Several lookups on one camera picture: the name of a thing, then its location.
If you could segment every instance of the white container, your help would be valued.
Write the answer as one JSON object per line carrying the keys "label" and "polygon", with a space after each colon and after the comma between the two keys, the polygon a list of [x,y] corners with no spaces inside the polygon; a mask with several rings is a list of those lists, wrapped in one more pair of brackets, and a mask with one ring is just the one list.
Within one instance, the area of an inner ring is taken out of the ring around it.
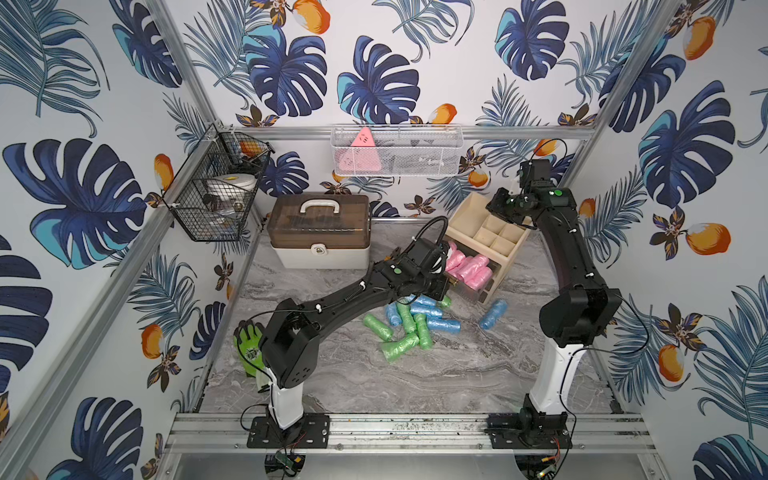
{"label": "white container", "polygon": [[370,225],[365,195],[283,195],[266,231],[286,268],[367,269]]}

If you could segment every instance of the pink object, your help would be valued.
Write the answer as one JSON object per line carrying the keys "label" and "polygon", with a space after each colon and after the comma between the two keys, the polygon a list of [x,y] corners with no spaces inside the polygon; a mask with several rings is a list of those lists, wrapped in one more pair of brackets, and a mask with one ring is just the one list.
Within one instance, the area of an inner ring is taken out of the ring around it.
{"label": "pink object", "polygon": [[478,255],[472,262],[467,263],[458,271],[458,277],[466,283],[467,280],[472,278],[480,269],[488,265],[488,258],[485,255]]}
{"label": "pink object", "polygon": [[465,280],[464,283],[473,290],[480,290],[493,276],[493,272],[488,267],[484,266],[469,280]]}
{"label": "pink object", "polygon": [[459,272],[459,271],[460,271],[460,270],[461,270],[461,269],[462,269],[462,268],[463,268],[463,267],[464,267],[464,266],[465,266],[467,263],[471,262],[473,258],[474,258],[474,257],[464,257],[464,260],[462,260],[462,262],[461,262],[459,265],[457,265],[457,266],[455,266],[454,268],[452,268],[452,269],[448,270],[448,273],[450,273],[451,275],[455,276],[455,277],[456,277],[456,278],[458,278],[458,279],[461,279],[461,277],[460,277],[460,276],[458,276],[458,272]]}
{"label": "pink object", "polygon": [[445,269],[453,270],[454,268],[459,266],[465,258],[466,258],[466,255],[461,250],[453,250],[453,255],[451,255],[448,258],[448,261],[445,262]]}

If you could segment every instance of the bracket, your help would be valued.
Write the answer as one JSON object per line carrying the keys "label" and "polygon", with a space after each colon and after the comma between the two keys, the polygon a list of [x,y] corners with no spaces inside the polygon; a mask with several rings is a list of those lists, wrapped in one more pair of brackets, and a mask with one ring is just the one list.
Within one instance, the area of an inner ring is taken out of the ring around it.
{"label": "bracket", "polygon": [[301,421],[281,430],[271,415],[253,418],[246,446],[249,449],[324,449],[328,446],[331,419],[323,413],[305,413]]}
{"label": "bracket", "polygon": [[488,416],[488,433],[493,449],[551,449],[557,448],[554,439],[560,442],[560,448],[572,447],[571,436],[565,421],[568,414],[547,415],[537,412],[528,395],[523,401],[520,413],[494,413]]}

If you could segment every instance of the black wire basket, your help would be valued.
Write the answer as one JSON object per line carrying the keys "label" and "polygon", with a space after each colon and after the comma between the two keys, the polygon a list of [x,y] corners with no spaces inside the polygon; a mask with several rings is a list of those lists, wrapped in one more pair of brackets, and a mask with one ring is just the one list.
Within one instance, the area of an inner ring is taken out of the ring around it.
{"label": "black wire basket", "polygon": [[267,142],[219,133],[168,210],[196,242],[239,240],[272,153]]}

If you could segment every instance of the green glove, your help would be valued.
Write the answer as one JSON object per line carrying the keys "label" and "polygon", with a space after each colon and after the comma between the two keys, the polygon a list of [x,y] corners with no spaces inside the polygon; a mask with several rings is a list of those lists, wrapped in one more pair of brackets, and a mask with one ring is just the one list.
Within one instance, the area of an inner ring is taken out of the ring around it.
{"label": "green glove", "polygon": [[261,350],[259,350],[259,340],[261,340],[261,332],[253,322],[243,320],[237,324],[234,332],[235,348],[239,352],[238,356],[247,376],[255,377],[259,372],[254,366],[264,369]]}

